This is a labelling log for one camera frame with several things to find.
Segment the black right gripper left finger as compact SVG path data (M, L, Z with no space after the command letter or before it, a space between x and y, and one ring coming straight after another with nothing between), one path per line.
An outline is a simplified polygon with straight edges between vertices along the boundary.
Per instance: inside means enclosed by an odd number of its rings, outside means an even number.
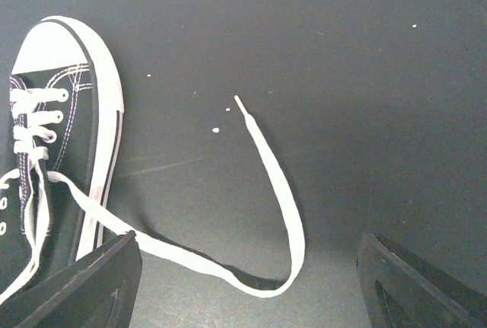
M133 231L1 305L2 327L128 327L142 274Z

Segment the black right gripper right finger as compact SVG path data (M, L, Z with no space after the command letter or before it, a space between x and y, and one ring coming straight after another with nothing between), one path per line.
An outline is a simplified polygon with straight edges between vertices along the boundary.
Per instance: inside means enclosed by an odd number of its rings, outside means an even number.
M485 295L382 235L362 235L357 269L372 327L486 326Z

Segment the white shoelace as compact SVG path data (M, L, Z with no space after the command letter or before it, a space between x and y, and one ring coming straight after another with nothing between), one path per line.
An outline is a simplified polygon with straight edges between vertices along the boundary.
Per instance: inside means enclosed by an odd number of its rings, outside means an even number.
M116 234L127 234L133 231L140 248L146 253L192 271L219 278L246 294L258 298L273 298L286 291L303 265L305 251L303 226L286 176L256 120L242 100L236 99L234 105L230 105L226 93L223 92L212 93L207 90L191 89L178 90L175 94L170 94L166 90L158 90L150 96L145 109L154 113L154 124L157 127L161 127L164 121L174 121L176 115L181 114L198 122L203 132L208 132L210 125L217 124L220 115L225 115L230 121L234 121L236 113L241 113L247 130L253 138L256 153L262 162L259 174L257 177L251 177L243 186L237 185L233 180L219 180L211 182L210 188L215 192L227 191L236 196L235 206L239 211L247 212L248 221L256 217L257 204L262 200L262 191L269 194L269 200L277 205L287 230L291 254L289 277L286 280L263 279L233 266L219 263L203 253L165 242L156 237L151 229L139 231L128 225L113 214L107 205L100 206L89 201L84 205L84 210L99 219L103 231L111 230ZM140 209L143 206L141 197L132 187L136 174L137 170L134 169L122 174L113 172L112 180L122 182L121 192L129 197L135 209Z

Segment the black canvas sneaker white sole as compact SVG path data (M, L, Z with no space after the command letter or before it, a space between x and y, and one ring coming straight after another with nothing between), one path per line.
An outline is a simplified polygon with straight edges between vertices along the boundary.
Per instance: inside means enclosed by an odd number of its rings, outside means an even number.
M84 205L107 203L123 124L119 74L105 42L74 18L50 16L21 44L8 79L1 178L1 299L102 244Z

